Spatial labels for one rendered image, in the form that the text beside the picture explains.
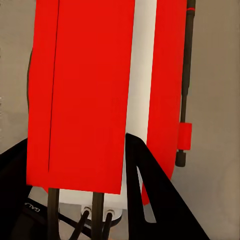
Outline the radio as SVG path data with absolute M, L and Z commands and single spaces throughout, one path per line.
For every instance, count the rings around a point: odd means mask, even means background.
M 195 8 L 196 0 L 36 0 L 26 185 L 48 193 L 48 240 L 61 240 L 59 203 L 81 205 L 69 240 L 84 224 L 91 240 L 108 240 L 128 209 L 126 133 L 169 180 L 185 166 Z

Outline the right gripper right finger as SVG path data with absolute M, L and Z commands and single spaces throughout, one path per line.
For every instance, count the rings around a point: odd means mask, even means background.
M 144 141 L 125 134 L 129 240 L 210 240 Z M 145 220 L 137 167 L 156 223 Z

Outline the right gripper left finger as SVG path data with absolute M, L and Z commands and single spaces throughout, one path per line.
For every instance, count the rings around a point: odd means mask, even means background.
M 24 139 L 0 154 L 0 240 L 8 240 L 33 186 L 26 185 L 27 145 Z

